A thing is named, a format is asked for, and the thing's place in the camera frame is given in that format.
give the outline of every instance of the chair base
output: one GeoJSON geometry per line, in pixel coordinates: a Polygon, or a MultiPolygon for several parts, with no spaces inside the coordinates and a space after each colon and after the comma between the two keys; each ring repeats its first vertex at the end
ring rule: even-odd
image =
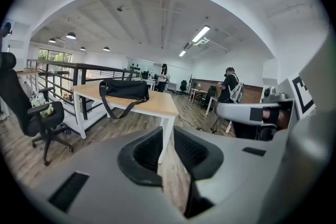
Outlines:
{"type": "Polygon", "coordinates": [[[63,133],[63,132],[68,133],[69,130],[70,130],[69,127],[63,127],[63,128],[60,128],[56,131],[52,131],[51,129],[47,129],[47,131],[44,135],[40,135],[39,137],[34,138],[32,140],[32,147],[34,147],[34,148],[36,147],[35,142],[45,141],[44,152],[43,152],[43,164],[45,166],[48,166],[50,164],[50,162],[47,161],[47,154],[48,154],[48,150],[49,150],[49,146],[50,146],[51,141],[56,141],[56,142],[58,142],[58,143],[60,143],[64,146],[67,146],[69,148],[69,152],[71,152],[71,153],[74,152],[74,149],[73,149],[72,145],[70,145],[69,143],[67,143],[67,142],[65,142],[62,139],[57,137],[57,135],[59,133],[63,133]]]}

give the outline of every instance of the cable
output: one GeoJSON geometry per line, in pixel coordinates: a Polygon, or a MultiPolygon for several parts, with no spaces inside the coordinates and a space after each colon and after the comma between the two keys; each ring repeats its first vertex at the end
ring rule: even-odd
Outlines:
{"type": "Polygon", "coordinates": [[[193,128],[197,129],[193,124],[191,124],[189,121],[187,121],[186,119],[182,118],[180,115],[179,115],[179,118],[181,118],[182,120],[184,120],[186,123],[188,123],[190,126],[192,126],[193,128]]]}

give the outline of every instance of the table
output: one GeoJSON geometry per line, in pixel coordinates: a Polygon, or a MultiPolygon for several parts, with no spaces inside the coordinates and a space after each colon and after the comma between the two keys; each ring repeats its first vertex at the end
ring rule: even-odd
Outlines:
{"type": "Polygon", "coordinates": [[[191,96],[193,97],[191,104],[194,103],[194,98],[195,98],[195,93],[196,92],[202,92],[202,93],[208,93],[206,91],[202,91],[202,90],[198,90],[198,89],[191,89],[191,94],[190,94],[190,98],[189,101],[191,100],[191,96]]]}
{"type": "Polygon", "coordinates": [[[217,98],[215,98],[215,97],[211,97],[210,98],[209,105],[208,105],[208,108],[207,108],[206,113],[205,113],[206,116],[209,115],[209,110],[210,110],[210,107],[211,107],[212,100],[216,100],[217,101],[217,98]]]}
{"type": "MultiPolygon", "coordinates": [[[[99,84],[85,84],[73,87],[73,101],[75,105],[75,114],[79,133],[82,138],[86,138],[85,130],[83,127],[84,119],[80,112],[80,96],[88,99],[102,102],[99,95],[99,84]]],[[[163,127],[163,148],[159,157],[159,164],[162,163],[164,153],[167,149],[169,138],[173,131],[175,117],[178,116],[178,110],[175,103],[168,93],[150,91],[149,100],[147,102],[137,104],[131,111],[150,116],[158,116],[161,118],[160,126],[163,127]]],[[[111,108],[125,109],[131,102],[135,100],[106,96],[106,100],[111,108]]]]}
{"type": "Polygon", "coordinates": [[[155,80],[151,79],[140,79],[140,78],[132,78],[132,80],[138,80],[138,81],[145,81],[147,82],[148,85],[150,85],[150,90],[154,91],[154,86],[155,86],[155,80]]]}
{"type": "MultiPolygon", "coordinates": [[[[35,75],[35,83],[37,83],[37,77],[36,76],[39,72],[40,71],[38,69],[35,69],[35,68],[25,68],[23,71],[16,72],[16,74],[17,74],[18,77],[35,75]]],[[[30,91],[31,91],[31,93],[34,93],[32,79],[30,79],[30,91]]],[[[1,98],[0,98],[0,102],[1,102],[1,107],[4,110],[5,115],[7,117],[9,117],[9,109],[8,109],[7,104],[1,98]]]]}

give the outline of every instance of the office chair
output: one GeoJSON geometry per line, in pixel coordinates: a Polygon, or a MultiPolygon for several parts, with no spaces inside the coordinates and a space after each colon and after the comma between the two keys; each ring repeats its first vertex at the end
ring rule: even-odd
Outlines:
{"type": "MultiPolygon", "coordinates": [[[[0,53],[0,97],[8,105],[8,107],[17,116],[20,128],[23,134],[34,137],[40,133],[38,138],[32,140],[32,147],[36,147],[35,142],[45,141],[43,164],[49,165],[47,161],[47,153],[51,141],[56,141],[62,145],[69,147],[71,153],[74,152],[73,147],[67,142],[61,140],[56,135],[62,132],[69,131],[69,127],[58,127],[64,119],[64,109],[61,102],[52,102],[54,112],[47,118],[42,118],[40,112],[48,109],[49,103],[32,108],[29,98],[22,89],[16,72],[13,68],[16,65],[16,58],[10,52],[0,53]]],[[[43,93],[48,100],[48,91],[50,88],[42,89],[39,92],[43,93]]]]}
{"type": "Polygon", "coordinates": [[[208,93],[206,94],[205,98],[200,99],[199,105],[200,106],[208,106],[210,102],[211,97],[216,96],[216,87],[215,86],[210,86],[208,93]]]}
{"type": "Polygon", "coordinates": [[[182,93],[179,92],[179,94],[183,94],[183,92],[187,90],[187,82],[186,82],[186,80],[182,80],[181,81],[180,90],[182,90],[182,93]]]}

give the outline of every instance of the ceiling beam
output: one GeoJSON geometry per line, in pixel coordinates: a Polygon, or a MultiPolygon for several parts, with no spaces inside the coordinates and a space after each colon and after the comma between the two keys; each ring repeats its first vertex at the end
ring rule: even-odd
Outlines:
{"type": "Polygon", "coordinates": [[[99,22],[99,19],[94,17],[92,14],[90,14],[87,10],[84,10],[82,8],[77,9],[81,14],[83,14],[85,17],[87,17],[91,22],[96,24],[98,27],[103,29],[106,33],[108,33],[111,37],[118,39],[118,37],[112,33],[110,29],[108,29],[105,25],[103,25],[101,22],[99,22]]]}
{"type": "Polygon", "coordinates": [[[94,36],[94,37],[97,38],[97,39],[104,40],[101,36],[97,35],[95,32],[93,32],[93,31],[91,31],[91,30],[89,30],[89,29],[86,29],[85,27],[80,26],[80,25],[78,25],[77,23],[71,21],[70,18],[66,18],[65,16],[61,16],[61,20],[62,20],[63,22],[65,22],[65,23],[68,23],[68,24],[70,24],[70,25],[76,27],[77,29],[79,29],[79,30],[81,30],[81,31],[83,31],[83,32],[86,32],[86,33],[88,33],[88,34],[94,36]]]}
{"type": "Polygon", "coordinates": [[[174,10],[174,7],[176,6],[176,2],[173,2],[170,0],[169,4],[167,5],[167,22],[165,26],[165,33],[164,33],[164,40],[163,40],[163,47],[162,49],[166,46],[168,38],[171,36],[173,29],[174,29],[174,20],[176,13],[173,11],[170,11],[169,7],[172,6],[172,10],[174,10]]]}
{"type": "Polygon", "coordinates": [[[101,4],[105,7],[105,9],[111,14],[111,16],[117,21],[117,23],[120,25],[120,27],[125,31],[125,33],[132,39],[135,40],[135,37],[132,35],[130,30],[128,29],[127,25],[123,22],[119,14],[116,12],[116,10],[112,7],[110,2],[108,0],[101,0],[101,4]]]}
{"type": "Polygon", "coordinates": [[[143,32],[143,35],[147,41],[148,44],[152,43],[151,37],[149,35],[149,31],[147,28],[147,24],[145,23],[145,18],[143,16],[143,13],[141,11],[141,8],[139,7],[139,1],[138,0],[131,0],[131,3],[134,7],[135,14],[137,15],[141,30],[143,32]]]}

